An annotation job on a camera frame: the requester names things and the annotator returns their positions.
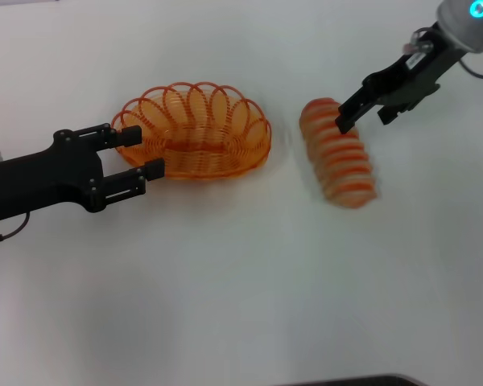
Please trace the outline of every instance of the white table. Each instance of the white table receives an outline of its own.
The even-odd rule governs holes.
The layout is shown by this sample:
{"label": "white table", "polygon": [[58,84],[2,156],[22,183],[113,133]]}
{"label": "white table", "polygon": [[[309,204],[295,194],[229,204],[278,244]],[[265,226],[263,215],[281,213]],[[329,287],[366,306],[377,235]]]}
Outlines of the white table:
{"label": "white table", "polygon": [[[263,386],[401,373],[483,385],[483,82],[454,67],[359,127],[380,200],[323,203],[297,121],[392,64],[428,0],[61,0],[0,7],[0,149],[110,121],[145,89],[231,84],[271,119],[263,170],[158,181],[0,244],[0,386]],[[483,71],[483,56],[468,59]],[[106,170],[126,164],[104,155]],[[0,223],[0,232],[20,218]]]}

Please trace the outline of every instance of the orange object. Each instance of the orange object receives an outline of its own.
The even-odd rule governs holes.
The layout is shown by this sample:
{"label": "orange object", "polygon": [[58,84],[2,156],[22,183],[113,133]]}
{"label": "orange object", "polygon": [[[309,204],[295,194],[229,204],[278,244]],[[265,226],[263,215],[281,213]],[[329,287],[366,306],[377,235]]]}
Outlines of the orange object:
{"label": "orange object", "polygon": [[238,90],[213,83],[156,87],[113,119],[139,125],[143,142],[118,152],[133,166],[164,158],[169,179],[231,179],[263,166],[271,144],[263,111]]}
{"label": "orange object", "polygon": [[336,126],[339,106],[330,98],[311,101],[299,124],[326,199],[358,208],[377,197],[373,167],[357,129],[341,134]]}

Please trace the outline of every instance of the blue indicator light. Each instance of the blue indicator light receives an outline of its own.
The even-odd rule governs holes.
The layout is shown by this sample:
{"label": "blue indicator light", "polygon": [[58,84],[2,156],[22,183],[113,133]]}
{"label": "blue indicator light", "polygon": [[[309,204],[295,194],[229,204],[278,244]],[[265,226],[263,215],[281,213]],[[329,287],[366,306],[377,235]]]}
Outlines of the blue indicator light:
{"label": "blue indicator light", "polygon": [[483,0],[477,0],[470,6],[470,14],[473,18],[483,18]]}

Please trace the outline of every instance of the cable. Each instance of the cable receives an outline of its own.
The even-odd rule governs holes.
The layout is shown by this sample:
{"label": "cable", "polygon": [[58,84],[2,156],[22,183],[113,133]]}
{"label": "cable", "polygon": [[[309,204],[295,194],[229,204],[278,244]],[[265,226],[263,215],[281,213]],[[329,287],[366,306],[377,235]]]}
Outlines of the cable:
{"label": "cable", "polygon": [[467,64],[465,64],[465,62],[460,59],[459,60],[460,62],[460,66],[463,67],[463,69],[468,72],[470,75],[474,76],[475,78],[478,78],[478,79],[483,79],[483,75],[482,74],[478,74],[477,72],[474,72],[473,70],[471,70],[469,68],[469,66]]}
{"label": "cable", "polygon": [[16,229],[14,232],[9,233],[8,235],[5,235],[3,237],[3,240],[10,239],[11,237],[16,236],[18,233],[20,233],[29,223],[29,220],[31,219],[31,213],[28,211],[25,213],[25,220],[22,222],[22,224]]}
{"label": "cable", "polygon": [[31,213],[27,212],[25,214],[25,220],[23,220],[22,224],[13,232],[4,235],[0,235],[0,242],[10,239],[11,237],[16,236],[18,233],[20,233],[28,224],[29,220],[31,219]]}

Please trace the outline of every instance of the orange wire basket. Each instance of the orange wire basket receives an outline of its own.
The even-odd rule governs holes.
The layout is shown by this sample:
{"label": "orange wire basket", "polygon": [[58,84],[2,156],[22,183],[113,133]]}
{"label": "orange wire basket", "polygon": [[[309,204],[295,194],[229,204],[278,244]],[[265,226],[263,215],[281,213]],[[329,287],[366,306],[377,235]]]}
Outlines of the orange wire basket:
{"label": "orange wire basket", "polygon": [[240,177],[263,166],[271,127],[253,101],[230,86],[174,83],[129,101],[112,127],[139,125],[143,142],[118,148],[133,166],[164,158],[169,179]]}

